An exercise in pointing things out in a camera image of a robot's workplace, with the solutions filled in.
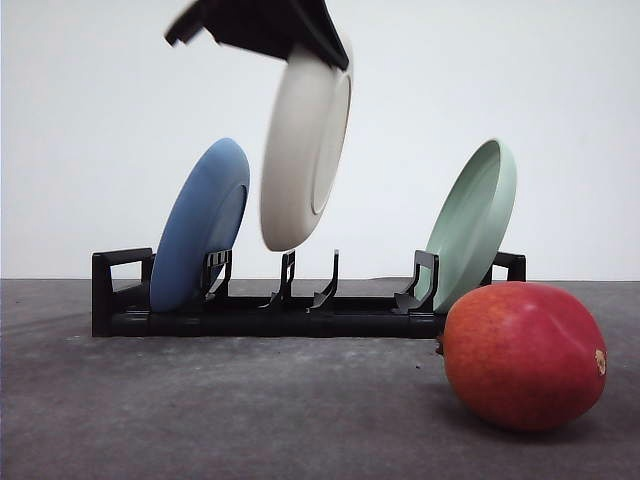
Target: white plate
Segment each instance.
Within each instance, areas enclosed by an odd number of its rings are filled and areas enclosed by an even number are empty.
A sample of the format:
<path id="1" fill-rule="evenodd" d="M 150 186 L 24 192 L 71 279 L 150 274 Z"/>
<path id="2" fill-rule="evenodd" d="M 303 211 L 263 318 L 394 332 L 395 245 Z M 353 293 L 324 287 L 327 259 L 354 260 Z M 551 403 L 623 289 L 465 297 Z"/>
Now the white plate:
<path id="1" fill-rule="evenodd" d="M 304 242 L 320 221 L 338 169 L 349 119 L 353 55 L 349 67 L 330 67 L 294 47 L 280 83 L 267 139 L 260 216 L 270 250 Z"/>

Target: gray table surface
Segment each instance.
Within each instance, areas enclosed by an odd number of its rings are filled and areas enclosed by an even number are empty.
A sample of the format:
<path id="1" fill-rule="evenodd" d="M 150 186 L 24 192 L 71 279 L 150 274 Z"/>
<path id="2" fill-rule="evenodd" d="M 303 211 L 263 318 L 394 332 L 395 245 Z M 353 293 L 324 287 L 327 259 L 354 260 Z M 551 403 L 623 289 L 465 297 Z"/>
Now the gray table surface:
<path id="1" fill-rule="evenodd" d="M 558 285 L 598 319 L 608 383 L 579 420 L 522 435 L 465 410 L 431 340 L 92 338 L 88 280 L 5 280 L 2 478 L 638 479 L 640 282 Z"/>

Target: white backdrop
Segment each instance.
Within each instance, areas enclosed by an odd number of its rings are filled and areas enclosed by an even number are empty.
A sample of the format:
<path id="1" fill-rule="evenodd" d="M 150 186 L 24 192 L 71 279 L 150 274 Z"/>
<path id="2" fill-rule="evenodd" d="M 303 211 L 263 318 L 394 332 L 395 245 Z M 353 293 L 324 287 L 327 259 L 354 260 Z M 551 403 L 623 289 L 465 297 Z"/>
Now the white backdrop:
<path id="1" fill-rule="evenodd" d="M 2 276 L 90 276 L 94 251 L 157 247 L 199 156 L 229 136 L 252 191 L 235 276 L 274 277 L 262 151 L 284 62 L 172 49 L 185 0 L 2 2 Z M 409 275 L 468 157 L 519 167 L 506 251 L 532 279 L 640 279 L 640 2 L 327 0 L 355 50 L 351 123 L 297 276 Z M 130 277 L 133 269 L 119 269 Z"/>

